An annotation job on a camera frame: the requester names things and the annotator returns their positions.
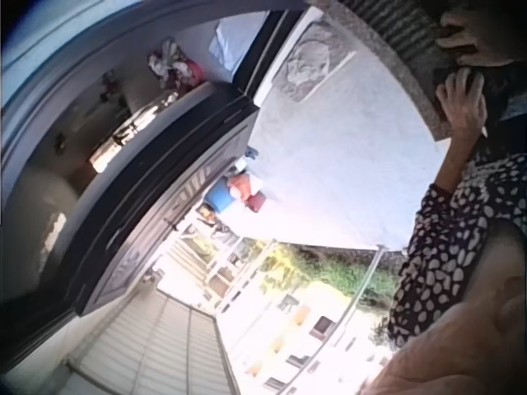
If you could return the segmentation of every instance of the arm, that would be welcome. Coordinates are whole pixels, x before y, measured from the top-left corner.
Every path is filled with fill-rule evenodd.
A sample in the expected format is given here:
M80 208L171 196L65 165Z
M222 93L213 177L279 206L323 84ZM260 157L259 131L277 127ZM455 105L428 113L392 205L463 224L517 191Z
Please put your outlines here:
M427 258L432 237L439 234L450 219L450 199L456 190L474 144L481 136L487 119L482 94L483 76L478 74L467 92L470 70L463 68L450 74L437 87L437 97L452 127L452 142L446 157L417 212L415 227L408 246L408 261L400 274L407 275Z
M487 120L483 76L478 74L467 92L470 70L452 73L437 87L437 97L452 126L452 142L434 184L448 193L457 188L474 144Z

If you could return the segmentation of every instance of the green foliage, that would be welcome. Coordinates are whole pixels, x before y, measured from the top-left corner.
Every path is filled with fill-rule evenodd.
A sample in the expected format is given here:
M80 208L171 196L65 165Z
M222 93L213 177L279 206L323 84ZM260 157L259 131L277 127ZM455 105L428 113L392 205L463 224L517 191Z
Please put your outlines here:
M289 290L293 286L305 286L312 281L321 281L341 291L346 296L354 295L366 275L367 265L350 263L338 258L308 258L295 249L280 244L260 268L266 272L264 283L273 289ZM397 282L388 272L377 270L366 288L365 299L386 305L391 300Z

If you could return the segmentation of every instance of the door panel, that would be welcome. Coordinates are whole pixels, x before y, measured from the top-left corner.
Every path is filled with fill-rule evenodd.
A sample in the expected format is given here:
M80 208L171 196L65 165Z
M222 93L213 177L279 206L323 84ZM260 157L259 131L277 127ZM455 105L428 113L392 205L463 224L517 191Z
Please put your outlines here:
M257 111L233 86L217 86L119 171L64 255L54 255L61 261L60 281L68 284L67 299L79 314L126 291L168 231L163 218L169 211L176 222L243 155Z

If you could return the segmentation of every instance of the staircase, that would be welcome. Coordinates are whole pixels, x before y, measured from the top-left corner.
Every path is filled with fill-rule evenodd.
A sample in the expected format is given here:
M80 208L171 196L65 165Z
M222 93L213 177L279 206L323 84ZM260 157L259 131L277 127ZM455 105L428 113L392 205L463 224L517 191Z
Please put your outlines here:
M207 278L207 264L184 242L177 239L170 247L167 256L181 266L192 278L196 284L204 286Z

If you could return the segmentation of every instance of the metal pole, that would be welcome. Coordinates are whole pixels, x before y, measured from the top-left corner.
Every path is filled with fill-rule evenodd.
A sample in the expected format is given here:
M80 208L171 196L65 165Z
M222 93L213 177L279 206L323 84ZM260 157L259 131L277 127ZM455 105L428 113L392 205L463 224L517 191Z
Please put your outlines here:
M383 256L383 254L386 251L386 247L384 245L380 245L379 249L375 253L375 256L371 260L370 266L368 267L368 270L366 271L366 275L364 276L364 279L362 280L361 286L359 286L358 292L353 296L352 301L347 306L346 310L344 310L343 316L338 320L337 324L335 325L335 329L324 339L322 342L322 345L319 347L317 351L309 358L309 360L298 369L298 372L293 376L293 378L287 383L287 385L282 388L280 391L278 391L277 395L283 395L295 382L296 379L307 369L311 366L313 361L315 360L315 357L329 344L331 339L333 338L333 335L337 332L337 330L343 325L346 325L349 323L352 316L355 314L355 310L357 310L357 305L359 302L359 299L364 294L364 291L368 287L368 284L370 283L371 277L373 276L373 273L375 272L377 266L379 265L380 258ZM343 334L345 333L345 328L342 334L340 335L340 338L334 343L337 344L340 339L342 338Z
M379 249L377 250L377 252L375 253L373 259L371 260L370 266L368 267L368 270L366 271L366 274L364 275L364 279L362 279L361 286L359 286L359 289L358 289L357 293L355 294L355 296L353 296L352 303L348 307L348 312L346 314L347 317L345 317L345 319L344 319L343 326L340 327L342 330L340 330L340 332L341 332L340 336L338 336L338 339L333 344L334 346L336 346L337 344L340 343L340 341L342 340L342 338L344 336L344 333L346 333L347 326L352 321L353 315L355 315L355 312L357 311L357 306L359 304L359 300L364 295L364 292L366 291L366 288L370 284L371 278L373 277L373 273L375 273L375 270L377 269L377 266L379 266L380 259L384 255L385 251L386 251L386 247L383 246L383 245L380 245Z
M262 263L264 263L265 258L271 253L271 251L273 251L275 244L275 240L271 240L271 242L263 248L262 252L259 254L258 257L256 257L253 262L247 263L245 265L245 270L238 276L236 276L235 283L232 284L232 287L227 291L227 293L225 293L225 296L223 297L222 301L217 306L217 312L221 312L225 308L226 304L231 301L232 297L236 294L236 292L238 292L238 290L241 289L244 283L250 279L250 276L256 270L258 270L260 266L262 266Z

